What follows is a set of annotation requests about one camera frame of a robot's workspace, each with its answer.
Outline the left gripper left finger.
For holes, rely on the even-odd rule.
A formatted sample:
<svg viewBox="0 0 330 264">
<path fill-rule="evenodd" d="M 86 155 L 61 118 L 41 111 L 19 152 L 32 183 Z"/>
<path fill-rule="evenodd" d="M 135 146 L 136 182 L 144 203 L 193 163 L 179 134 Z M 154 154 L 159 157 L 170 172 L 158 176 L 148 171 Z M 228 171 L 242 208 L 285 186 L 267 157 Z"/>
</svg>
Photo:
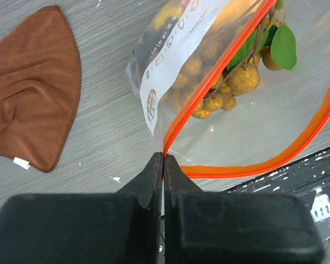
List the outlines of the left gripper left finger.
<svg viewBox="0 0 330 264">
<path fill-rule="evenodd" d="M 0 263 L 156 263 L 163 155 L 117 192 L 19 194 L 0 209 Z"/>
</svg>

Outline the clear orange-zip bag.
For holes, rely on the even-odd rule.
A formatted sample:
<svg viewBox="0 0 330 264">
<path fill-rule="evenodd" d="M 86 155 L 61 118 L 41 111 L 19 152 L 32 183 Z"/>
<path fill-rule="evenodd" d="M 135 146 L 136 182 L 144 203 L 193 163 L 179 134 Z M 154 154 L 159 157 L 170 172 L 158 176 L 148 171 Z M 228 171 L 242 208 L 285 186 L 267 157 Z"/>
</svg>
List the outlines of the clear orange-zip bag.
<svg viewBox="0 0 330 264">
<path fill-rule="evenodd" d="M 330 118 L 330 1 L 168 1 L 126 71 L 187 176 L 269 172 Z"/>
</svg>

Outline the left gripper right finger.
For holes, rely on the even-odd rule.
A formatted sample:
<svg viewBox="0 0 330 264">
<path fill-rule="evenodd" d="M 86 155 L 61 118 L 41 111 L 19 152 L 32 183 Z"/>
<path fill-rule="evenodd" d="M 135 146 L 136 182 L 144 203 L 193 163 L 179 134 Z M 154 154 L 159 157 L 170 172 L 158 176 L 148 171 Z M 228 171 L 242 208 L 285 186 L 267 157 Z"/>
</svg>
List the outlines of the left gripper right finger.
<svg viewBox="0 0 330 264">
<path fill-rule="evenodd" d="M 205 192 L 164 158 L 166 263 L 321 263 L 322 239 L 302 200 Z"/>
</svg>

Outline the brown longan bunch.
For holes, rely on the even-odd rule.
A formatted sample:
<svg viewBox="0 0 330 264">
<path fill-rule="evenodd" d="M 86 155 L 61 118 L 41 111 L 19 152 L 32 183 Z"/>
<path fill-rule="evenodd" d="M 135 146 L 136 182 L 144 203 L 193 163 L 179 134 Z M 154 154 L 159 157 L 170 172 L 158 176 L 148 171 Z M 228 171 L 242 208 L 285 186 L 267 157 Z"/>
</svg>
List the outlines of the brown longan bunch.
<svg viewBox="0 0 330 264">
<path fill-rule="evenodd" d="M 260 63 L 272 71 L 297 63 L 296 39 L 283 1 L 192 1 L 164 47 L 166 82 L 158 118 L 207 119 L 228 111 L 260 84 Z"/>
</svg>

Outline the dark grape bunch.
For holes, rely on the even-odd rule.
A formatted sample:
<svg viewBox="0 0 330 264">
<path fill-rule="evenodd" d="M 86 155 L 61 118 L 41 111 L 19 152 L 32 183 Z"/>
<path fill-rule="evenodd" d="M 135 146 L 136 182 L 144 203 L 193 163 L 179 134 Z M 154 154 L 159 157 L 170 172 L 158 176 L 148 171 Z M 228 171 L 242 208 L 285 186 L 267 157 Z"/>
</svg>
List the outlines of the dark grape bunch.
<svg viewBox="0 0 330 264">
<path fill-rule="evenodd" d="M 146 68 L 164 46 L 177 21 L 178 18 L 176 16 L 167 15 L 164 20 L 161 19 L 158 29 L 154 27 L 148 28 L 134 46 L 130 59 L 130 79 L 136 89 L 140 90 Z"/>
</svg>

